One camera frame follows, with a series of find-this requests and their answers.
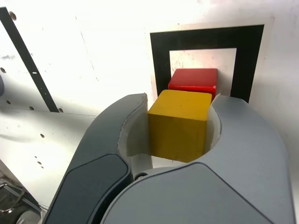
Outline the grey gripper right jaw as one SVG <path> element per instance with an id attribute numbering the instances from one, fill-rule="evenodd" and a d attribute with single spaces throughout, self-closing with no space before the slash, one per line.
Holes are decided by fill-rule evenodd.
<path id="1" fill-rule="evenodd" d="M 187 164 L 158 168 L 126 187 L 104 224 L 293 224 L 286 147 L 248 103 L 217 96 L 211 148 Z"/>

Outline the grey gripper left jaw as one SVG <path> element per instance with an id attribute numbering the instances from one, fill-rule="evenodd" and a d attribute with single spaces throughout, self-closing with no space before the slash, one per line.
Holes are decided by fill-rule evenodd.
<path id="1" fill-rule="evenodd" d="M 44 222 L 100 223 L 118 194 L 149 169 L 147 95 L 127 95 L 101 112 L 86 130 Z"/>

